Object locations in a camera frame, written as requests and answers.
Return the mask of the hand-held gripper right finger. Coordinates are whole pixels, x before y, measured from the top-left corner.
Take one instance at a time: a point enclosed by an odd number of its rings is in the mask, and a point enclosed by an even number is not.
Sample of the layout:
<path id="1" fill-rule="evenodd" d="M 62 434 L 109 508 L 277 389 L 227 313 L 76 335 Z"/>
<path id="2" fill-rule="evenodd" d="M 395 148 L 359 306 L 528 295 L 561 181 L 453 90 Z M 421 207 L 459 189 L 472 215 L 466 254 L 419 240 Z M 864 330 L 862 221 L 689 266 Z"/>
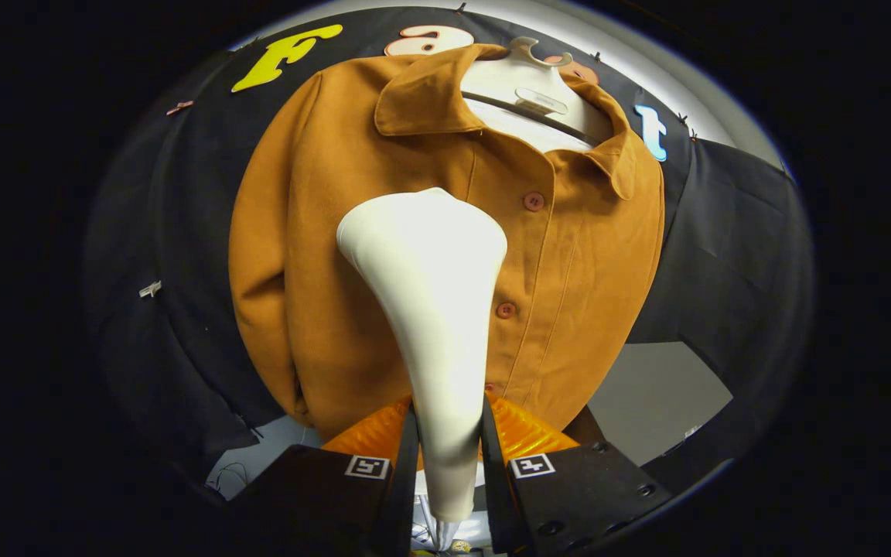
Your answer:
<path id="1" fill-rule="evenodd" d="M 608 442 L 577 444 L 485 394 L 480 447 L 492 546 L 509 556 L 608 556 L 672 493 Z"/>

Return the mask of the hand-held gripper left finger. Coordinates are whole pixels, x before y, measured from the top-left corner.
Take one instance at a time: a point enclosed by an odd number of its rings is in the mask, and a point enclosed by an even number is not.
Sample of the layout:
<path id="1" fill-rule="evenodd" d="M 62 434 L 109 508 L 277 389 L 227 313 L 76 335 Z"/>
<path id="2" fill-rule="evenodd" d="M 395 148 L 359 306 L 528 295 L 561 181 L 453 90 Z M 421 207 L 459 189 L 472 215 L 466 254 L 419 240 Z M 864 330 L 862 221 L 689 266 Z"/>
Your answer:
<path id="1" fill-rule="evenodd" d="M 418 424 L 405 403 L 395 460 L 292 445 L 237 495 L 255 556 L 408 556 Z"/>

